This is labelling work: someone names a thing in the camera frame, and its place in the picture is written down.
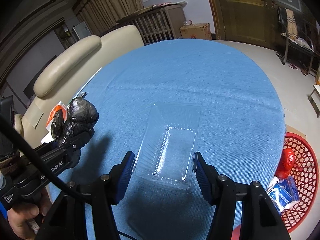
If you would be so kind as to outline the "person's left hand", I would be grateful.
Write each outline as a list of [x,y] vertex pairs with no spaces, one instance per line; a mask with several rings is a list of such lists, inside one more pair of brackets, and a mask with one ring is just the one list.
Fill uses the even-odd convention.
[[39,214],[44,217],[52,207],[47,189],[41,190],[41,199],[38,205],[24,203],[11,208],[8,212],[8,222],[15,233],[21,239],[35,239],[35,232],[29,227],[27,221],[37,217]]

